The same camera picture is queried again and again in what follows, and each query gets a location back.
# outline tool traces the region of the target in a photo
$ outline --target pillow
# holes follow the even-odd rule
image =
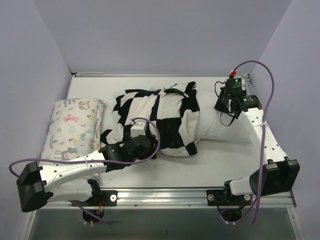
[[[104,106],[97,98],[57,101],[41,158],[68,161],[99,149]]]
[[[217,95],[211,90],[197,90],[196,99],[200,108],[200,117],[195,129],[195,139],[210,140],[236,140],[251,143],[245,127],[237,119],[230,126],[231,116],[221,115],[220,111],[215,110]]]

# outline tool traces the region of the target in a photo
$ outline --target lavender wall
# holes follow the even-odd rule
[[[305,239],[319,239],[320,228],[320,1],[293,0],[260,60],[275,77],[267,120],[278,142],[301,170],[293,187]],[[253,87],[262,102],[270,79],[260,66]]]
[[[224,76],[259,59],[291,2],[33,1],[73,72],[183,76]]]
[[[40,156],[71,74],[31,0],[0,1],[0,33],[0,239],[15,240],[26,215],[8,165]]]

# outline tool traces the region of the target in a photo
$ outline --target black and white cloth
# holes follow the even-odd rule
[[[197,154],[195,132],[200,110],[196,83],[180,83],[164,89],[130,89],[116,95],[113,129],[101,135],[105,144],[123,141],[130,134],[130,120],[136,117],[152,121],[160,133],[160,150],[168,156]],[[150,126],[150,132],[157,135]]]

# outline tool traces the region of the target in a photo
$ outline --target patterned pillowcase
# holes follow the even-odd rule
[[[68,161],[99,149],[104,106],[97,98],[57,101],[41,158]]]

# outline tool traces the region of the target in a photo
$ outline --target robotic arm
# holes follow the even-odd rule
[[[295,182],[300,165],[281,149],[267,123],[263,122],[264,111],[259,99],[255,95],[247,95],[242,88],[243,81],[243,78],[230,76],[221,88],[214,108],[222,113],[233,114],[242,123],[259,154],[263,140],[262,126],[265,125],[261,196],[288,192]],[[227,201],[235,199],[235,196],[257,196],[258,176],[259,170],[249,177],[226,181],[224,190]]]
[[[68,161],[68,164],[39,166],[36,161],[27,164],[16,182],[22,212],[40,209],[54,201],[76,200],[84,205],[88,202],[98,204],[101,191],[96,180],[72,181],[120,170],[131,166],[130,163],[136,159],[143,160],[151,156],[156,150],[157,141],[148,127],[145,121],[138,120],[131,127],[131,137],[127,141],[108,144],[86,156]]]

